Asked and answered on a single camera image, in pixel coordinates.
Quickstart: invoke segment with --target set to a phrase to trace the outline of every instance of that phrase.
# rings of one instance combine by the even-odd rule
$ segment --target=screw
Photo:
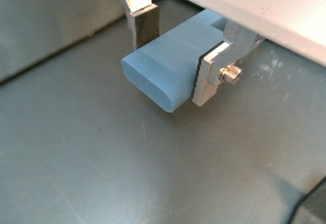
[[[240,74],[242,70],[236,66],[228,65],[219,71],[219,80],[235,84],[239,80]]]

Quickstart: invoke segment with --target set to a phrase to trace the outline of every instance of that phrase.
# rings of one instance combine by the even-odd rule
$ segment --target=blue block
[[[192,95],[199,57],[223,40],[223,21],[203,10],[121,59],[125,78],[165,112]]]

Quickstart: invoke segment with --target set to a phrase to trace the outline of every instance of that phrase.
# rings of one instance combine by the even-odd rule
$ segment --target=black object
[[[326,177],[299,202],[290,224],[326,224]]]

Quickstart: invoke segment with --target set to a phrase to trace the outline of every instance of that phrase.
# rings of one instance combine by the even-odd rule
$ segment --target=white panel
[[[326,66],[326,0],[189,0]]]

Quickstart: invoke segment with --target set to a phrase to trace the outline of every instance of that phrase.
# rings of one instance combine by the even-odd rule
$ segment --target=metal bracket
[[[264,38],[239,26],[232,21],[224,28],[224,40],[201,57],[199,61],[196,85],[192,101],[201,106],[216,93],[223,81],[234,84],[242,70],[234,65],[262,43]]]
[[[133,50],[159,36],[159,8],[151,0],[120,0],[132,31]]]

